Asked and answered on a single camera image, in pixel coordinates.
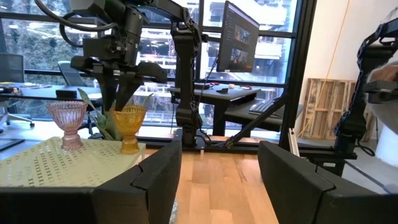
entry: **white desk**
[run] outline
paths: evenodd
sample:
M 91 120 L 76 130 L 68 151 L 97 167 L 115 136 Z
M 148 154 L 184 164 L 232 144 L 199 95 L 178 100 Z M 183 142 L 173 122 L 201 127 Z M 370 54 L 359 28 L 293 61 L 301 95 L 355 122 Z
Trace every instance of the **white desk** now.
M 81 149 L 66 151 L 54 137 L 0 161 L 0 186 L 97 187 L 131 168 L 146 148 L 139 143 L 137 154 L 123 155 L 119 141 L 82 141 Z

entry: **monitor screen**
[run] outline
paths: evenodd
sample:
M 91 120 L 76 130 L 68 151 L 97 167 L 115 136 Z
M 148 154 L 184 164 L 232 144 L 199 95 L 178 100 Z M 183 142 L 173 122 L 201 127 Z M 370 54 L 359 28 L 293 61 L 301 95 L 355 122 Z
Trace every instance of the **monitor screen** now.
M 217 72 L 252 72 L 260 24 L 225 2 Z

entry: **wooden floor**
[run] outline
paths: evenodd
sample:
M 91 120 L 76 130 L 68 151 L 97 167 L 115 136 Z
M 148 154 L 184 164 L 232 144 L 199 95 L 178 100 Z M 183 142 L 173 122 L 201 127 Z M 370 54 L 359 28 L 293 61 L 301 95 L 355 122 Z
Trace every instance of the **wooden floor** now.
M 278 223 L 254 155 L 184 152 L 176 200 L 177 224 Z

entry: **glass cup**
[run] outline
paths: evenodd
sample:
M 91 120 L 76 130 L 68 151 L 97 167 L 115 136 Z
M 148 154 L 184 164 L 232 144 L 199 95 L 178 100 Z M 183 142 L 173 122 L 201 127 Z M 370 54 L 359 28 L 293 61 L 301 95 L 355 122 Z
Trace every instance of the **glass cup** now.
M 47 109 L 54 118 L 55 124 L 65 132 L 62 137 L 62 149 L 81 148 L 83 143 L 77 131 L 85 118 L 87 104 L 80 101 L 63 101 L 51 103 L 47 105 Z
M 136 134 L 144 122 L 147 109 L 138 105 L 126 105 L 122 111 L 111 109 L 118 131 L 123 135 L 122 154 L 139 152 Z

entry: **yellow glass vase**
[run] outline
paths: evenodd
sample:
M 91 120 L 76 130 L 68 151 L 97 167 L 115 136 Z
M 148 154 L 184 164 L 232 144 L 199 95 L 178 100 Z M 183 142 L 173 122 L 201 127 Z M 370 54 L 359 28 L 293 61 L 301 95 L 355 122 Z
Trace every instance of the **yellow glass vase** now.
M 122 154 L 139 152 L 136 134 L 144 122 L 147 109 L 138 105 L 126 105 L 122 111 L 111 109 L 116 128 L 123 135 Z

